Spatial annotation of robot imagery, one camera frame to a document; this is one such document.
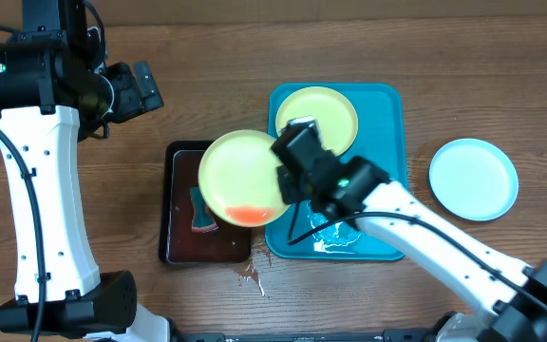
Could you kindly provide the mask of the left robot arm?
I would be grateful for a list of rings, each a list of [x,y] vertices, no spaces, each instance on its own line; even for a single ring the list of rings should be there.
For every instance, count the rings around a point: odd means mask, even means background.
[[[102,272],[85,229],[78,145],[159,109],[146,62],[108,65],[104,26],[87,1],[22,4],[23,27],[0,44],[0,150],[16,235],[14,296],[0,331],[32,339],[170,341],[172,323],[145,309],[134,277]]]

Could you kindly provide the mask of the light blue plate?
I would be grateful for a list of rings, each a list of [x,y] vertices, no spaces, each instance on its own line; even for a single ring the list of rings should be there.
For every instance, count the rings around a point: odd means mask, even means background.
[[[506,214],[519,194],[518,172],[490,142],[464,138],[442,146],[429,166],[430,188],[452,214],[489,221]]]

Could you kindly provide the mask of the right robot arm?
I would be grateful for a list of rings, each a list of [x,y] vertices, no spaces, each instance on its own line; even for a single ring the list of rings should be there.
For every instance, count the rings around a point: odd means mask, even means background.
[[[547,260],[533,267],[479,242],[369,160],[341,162],[311,117],[289,121],[271,149],[285,203],[309,201],[326,218],[320,230],[344,222],[389,244],[471,308],[445,315],[426,340],[547,342]]]

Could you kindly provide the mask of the green orange sponge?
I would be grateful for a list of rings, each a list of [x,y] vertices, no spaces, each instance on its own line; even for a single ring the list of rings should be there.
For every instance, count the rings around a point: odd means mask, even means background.
[[[198,187],[190,189],[190,198],[193,207],[192,232],[204,234],[217,230],[218,225]]]

